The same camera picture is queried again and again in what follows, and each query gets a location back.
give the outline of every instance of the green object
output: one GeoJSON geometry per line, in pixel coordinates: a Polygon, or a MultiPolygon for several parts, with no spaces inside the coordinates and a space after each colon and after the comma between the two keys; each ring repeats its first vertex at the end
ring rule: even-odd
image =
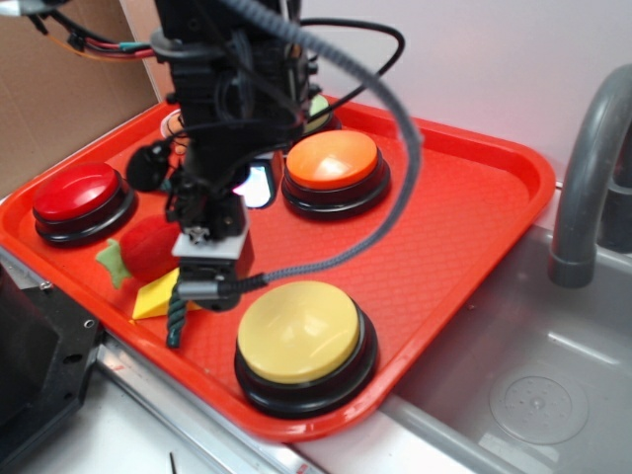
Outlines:
{"type": "Polygon", "coordinates": [[[171,298],[169,299],[169,312],[167,313],[167,347],[170,349],[180,347],[180,337],[185,323],[187,322],[185,319],[187,316],[187,301],[182,299],[178,294],[180,281],[181,279],[178,276],[178,281],[174,284],[171,298]]]}
{"type": "Polygon", "coordinates": [[[110,273],[112,285],[116,289],[120,288],[124,279],[131,277],[120,256],[120,243],[115,239],[108,239],[108,247],[97,254],[96,260],[110,273]]]}

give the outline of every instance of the cardboard box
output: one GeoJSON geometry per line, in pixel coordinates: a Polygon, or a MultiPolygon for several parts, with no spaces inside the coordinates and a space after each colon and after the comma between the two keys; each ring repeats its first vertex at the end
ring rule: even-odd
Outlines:
{"type": "MultiPolygon", "coordinates": [[[[133,40],[119,2],[77,0],[60,11],[105,37],[133,40]]],[[[54,21],[45,24],[66,40],[54,21]]],[[[0,29],[0,197],[157,103],[140,61],[80,57],[27,18],[0,17],[0,29]]]]}

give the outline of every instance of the sink drain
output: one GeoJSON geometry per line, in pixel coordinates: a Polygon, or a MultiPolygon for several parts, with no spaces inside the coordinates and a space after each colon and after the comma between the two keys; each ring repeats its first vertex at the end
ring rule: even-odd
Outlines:
{"type": "Polygon", "coordinates": [[[533,444],[555,444],[579,433],[589,415],[582,388],[543,366],[503,374],[492,387],[490,408],[510,435],[533,444]]]}

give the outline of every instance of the orange tray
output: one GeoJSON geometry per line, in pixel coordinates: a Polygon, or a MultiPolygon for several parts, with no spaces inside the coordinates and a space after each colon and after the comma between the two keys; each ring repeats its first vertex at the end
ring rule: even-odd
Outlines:
{"type": "MultiPolygon", "coordinates": [[[[352,402],[307,420],[280,420],[246,401],[233,373],[237,328],[245,308],[265,288],[226,313],[194,311],[182,347],[165,347],[166,318],[130,321],[141,283],[115,290],[95,261],[105,241],[76,249],[46,245],[35,231],[34,192],[46,179],[85,162],[124,170],[132,152],[159,136],[172,109],[159,105],[35,178],[0,207],[0,245],[93,312],[105,327],[246,431],[292,442],[329,435],[372,413],[411,363],[526,230],[551,198],[555,179],[537,153],[515,143],[423,120],[424,169],[405,214],[378,245],[348,264],[312,275],[353,298],[373,322],[379,365],[352,402]]],[[[338,254],[374,229],[390,208],[406,165],[397,128],[384,111],[360,105],[338,115],[347,128],[368,133],[392,171],[388,199],[372,211],[338,222],[313,222],[289,212],[282,197],[252,210],[253,273],[338,254]]],[[[127,226],[162,212],[165,197],[143,194],[127,226]]],[[[114,234],[118,238],[124,228],[114,234]]]]}

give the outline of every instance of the white wall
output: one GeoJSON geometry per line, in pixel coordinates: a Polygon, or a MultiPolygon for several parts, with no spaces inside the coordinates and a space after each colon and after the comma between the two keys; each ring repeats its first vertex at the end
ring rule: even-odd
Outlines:
{"type": "MultiPolygon", "coordinates": [[[[144,9],[131,10],[146,31],[144,9]]],[[[386,80],[412,115],[530,146],[560,179],[594,91],[632,62],[630,0],[303,0],[303,17],[316,16],[400,29],[408,46],[386,80]]],[[[375,68],[392,48],[374,34],[327,36],[375,68]]],[[[332,95],[353,85],[326,64],[318,81],[332,95]]]]}

